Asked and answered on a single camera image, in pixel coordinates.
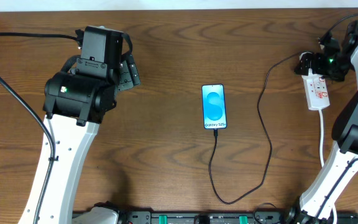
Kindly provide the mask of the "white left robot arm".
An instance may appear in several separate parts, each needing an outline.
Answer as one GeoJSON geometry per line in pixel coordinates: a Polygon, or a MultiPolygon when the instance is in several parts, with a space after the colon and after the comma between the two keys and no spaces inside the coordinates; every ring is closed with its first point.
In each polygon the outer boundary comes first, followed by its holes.
{"type": "Polygon", "coordinates": [[[71,223],[81,171],[116,95],[140,84],[130,36],[88,26],[76,31],[81,53],[45,84],[40,159],[20,223],[71,223]]]}

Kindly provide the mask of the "blue Galaxy smartphone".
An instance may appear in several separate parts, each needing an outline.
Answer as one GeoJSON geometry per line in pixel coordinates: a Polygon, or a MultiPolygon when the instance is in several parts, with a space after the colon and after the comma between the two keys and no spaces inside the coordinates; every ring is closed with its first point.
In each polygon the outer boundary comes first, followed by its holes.
{"type": "Polygon", "coordinates": [[[223,84],[203,85],[203,126],[205,129],[227,128],[226,103],[223,84]]]}

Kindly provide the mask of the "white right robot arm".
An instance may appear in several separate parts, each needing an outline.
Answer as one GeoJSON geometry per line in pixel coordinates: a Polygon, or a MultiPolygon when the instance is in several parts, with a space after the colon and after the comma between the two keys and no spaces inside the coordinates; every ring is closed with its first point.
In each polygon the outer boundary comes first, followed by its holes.
{"type": "Polygon", "coordinates": [[[319,38],[321,53],[300,54],[294,73],[302,76],[307,90],[317,90],[325,79],[342,82],[349,70],[356,73],[357,91],[333,125],[333,148],[311,186],[289,210],[285,223],[327,223],[335,201],[358,171],[358,20],[349,23],[343,42],[328,30],[319,38]]]}

